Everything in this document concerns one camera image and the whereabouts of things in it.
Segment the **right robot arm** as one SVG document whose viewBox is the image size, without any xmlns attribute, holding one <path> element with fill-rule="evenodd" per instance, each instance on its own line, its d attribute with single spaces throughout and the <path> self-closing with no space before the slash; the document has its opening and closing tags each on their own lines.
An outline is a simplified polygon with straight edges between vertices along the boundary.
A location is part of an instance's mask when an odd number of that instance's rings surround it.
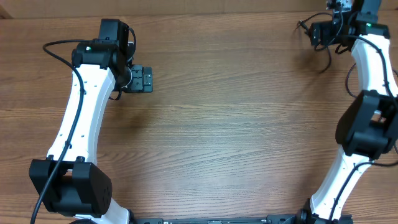
<svg viewBox="0 0 398 224">
<path fill-rule="evenodd" d="M 352 223 L 342 208 L 356 183 L 378 166 L 397 141 L 397 84 L 389 58 L 390 33 L 378 23 L 380 1 L 327 1 L 330 21 L 305 27 L 316 51 L 336 45 L 351 52 L 360 92 L 340 118 L 338 153 L 320 188 L 306 201 L 294 223 Z"/>
</svg>

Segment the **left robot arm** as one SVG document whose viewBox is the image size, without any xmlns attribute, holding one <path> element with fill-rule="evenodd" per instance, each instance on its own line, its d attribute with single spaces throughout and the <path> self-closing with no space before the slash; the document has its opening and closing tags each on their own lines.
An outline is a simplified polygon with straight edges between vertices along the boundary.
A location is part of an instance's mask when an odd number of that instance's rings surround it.
<svg viewBox="0 0 398 224">
<path fill-rule="evenodd" d="M 57 137 L 44 159 L 34 159 L 29 177 L 40 207 L 72 217 L 74 223 L 134 223 L 133 213 L 113 199 L 111 179 L 98 167 L 97 146 L 112 93 L 150 93 L 150 67 L 133 62 L 136 35 L 118 19 L 103 19 L 99 35 L 77 40 L 67 65 L 72 88 Z"/>
</svg>

